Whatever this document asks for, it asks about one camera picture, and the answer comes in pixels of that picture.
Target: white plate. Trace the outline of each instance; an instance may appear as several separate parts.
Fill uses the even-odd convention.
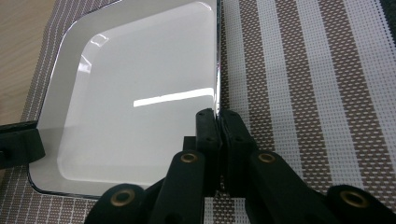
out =
[[[217,110],[216,0],[121,1],[66,33],[37,129],[43,192],[101,195],[165,177],[195,114]]]

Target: white tray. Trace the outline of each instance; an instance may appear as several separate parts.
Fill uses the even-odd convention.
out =
[[[30,164],[42,192],[102,195],[165,177],[195,114],[218,109],[216,0],[121,1],[68,30]]]

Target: wooden surface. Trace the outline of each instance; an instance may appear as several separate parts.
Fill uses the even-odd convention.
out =
[[[54,2],[0,0],[0,125],[20,121]]]

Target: striped tablecloth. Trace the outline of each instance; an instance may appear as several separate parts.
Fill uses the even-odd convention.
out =
[[[56,1],[22,120],[38,119],[67,28],[109,2]],[[221,6],[221,106],[311,188],[352,185],[396,211],[396,48],[381,2]],[[36,193],[15,167],[0,188],[0,223],[81,223],[94,203]],[[248,223],[244,200],[205,199],[205,223]]]

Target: placemat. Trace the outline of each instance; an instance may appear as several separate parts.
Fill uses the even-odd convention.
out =
[[[56,1],[21,120],[38,119],[67,28],[110,2]],[[381,2],[222,1],[221,106],[311,188],[352,185],[396,211],[394,17]],[[94,203],[39,194],[15,167],[0,188],[0,223],[81,223]],[[244,200],[206,198],[205,223],[248,223]]]

